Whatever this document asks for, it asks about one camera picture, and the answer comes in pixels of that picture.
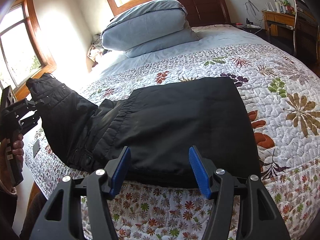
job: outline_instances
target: cable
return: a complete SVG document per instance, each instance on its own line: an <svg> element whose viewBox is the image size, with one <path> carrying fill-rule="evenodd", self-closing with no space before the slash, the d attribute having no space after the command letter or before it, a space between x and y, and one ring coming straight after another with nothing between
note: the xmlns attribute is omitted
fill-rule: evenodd
<svg viewBox="0 0 320 240"><path fill-rule="evenodd" d="M259 26L261 26L263 19L260 20L256 17L257 16L256 10L257 10L257 12L259 12L259 9L250 0L247 0L247 2L244 5L246 6L247 14L249 17L250 17L250 14L248 12L247 4L250 8L250 12L251 12L252 16L256 19L256 21L258 21Z"/></svg>

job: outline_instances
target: pillow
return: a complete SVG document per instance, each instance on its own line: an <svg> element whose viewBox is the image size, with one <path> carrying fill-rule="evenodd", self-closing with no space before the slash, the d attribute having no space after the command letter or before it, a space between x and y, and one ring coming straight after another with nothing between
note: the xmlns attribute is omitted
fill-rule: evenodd
<svg viewBox="0 0 320 240"><path fill-rule="evenodd" d="M183 30L185 21L186 13L181 9L148 12L105 30L101 36L102 46L110 50L128 50Z"/></svg>
<svg viewBox="0 0 320 240"><path fill-rule="evenodd" d="M182 31L178 31L151 41L147 41L125 51L124 55L126 55L127 57L137 57L149 52L167 49L179 44L192 41L199 41L199 37L193 30L191 30L188 21L186 21L185 27Z"/></svg>
<svg viewBox="0 0 320 240"><path fill-rule="evenodd" d="M108 27L102 32L111 29L112 27L123 23L127 20L133 19L135 17L141 16L148 12L170 10L170 9L181 9L187 14L187 10L184 6L177 0L153 0L150 2L139 4L135 7L132 7L129 10L126 10L122 14L114 17Z"/></svg>

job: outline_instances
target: sleeve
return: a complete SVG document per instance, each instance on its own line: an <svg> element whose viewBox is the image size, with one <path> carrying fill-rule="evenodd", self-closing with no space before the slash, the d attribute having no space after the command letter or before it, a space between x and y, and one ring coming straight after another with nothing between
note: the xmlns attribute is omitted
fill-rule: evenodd
<svg viewBox="0 0 320 240"><path fill-rule="evenodd" d="M0 186L0 232L3 239L20 239L12 230L14 215L17 208L17 198L17 194L8 194L7 192L4 192Z"/></svg>
<svg viewBox="0 0 320 240"><path fill-rule="evenodd" d="M11 227L16 213L17 199L16 189L12 188L10 192L0 181L0 211Z"/></svg>

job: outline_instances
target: floral bedspread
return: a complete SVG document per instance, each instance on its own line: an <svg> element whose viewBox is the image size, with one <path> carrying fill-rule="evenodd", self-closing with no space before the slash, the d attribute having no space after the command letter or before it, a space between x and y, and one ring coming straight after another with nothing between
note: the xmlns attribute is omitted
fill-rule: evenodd
<svg viewBox="0 0 320 240"><path fill-rule="evenodd" d="M238 88L252 121L262 181L291 238L299 239L320 208L320 79L297 59L267 45L226 46L101 78L81 94L100 104L105 98L126 99L141 87L219 76L228 76ZM32 146L37 138L41 150L34 158ZM52 153L43 130L35 140L25 159L46 197L63 175L86 175L66 167ZM81 201L85 235L92 239L86 198ZM212 207L198 189L129 181L108 204L119 238L132 240L201 239ZM229 240L236 237L238 213L239 197L235 196Z"/></svg>

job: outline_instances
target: human hand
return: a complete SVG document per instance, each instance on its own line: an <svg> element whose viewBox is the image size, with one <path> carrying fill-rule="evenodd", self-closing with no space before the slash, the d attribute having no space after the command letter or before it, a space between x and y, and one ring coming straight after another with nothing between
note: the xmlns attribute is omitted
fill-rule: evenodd
<svg viewBox="0 0 320 240"><path fill-rule="evenodd" d="M13 143L12 154L15 155L17 162L20 162L21 167L23 166L23 135L18 135L18 140ZM9 171L7 163L5 161L5 149L7 147L7 139L4 139L0 145L0 180L4 186L11 191L12 183L10 181Z"/></svg>

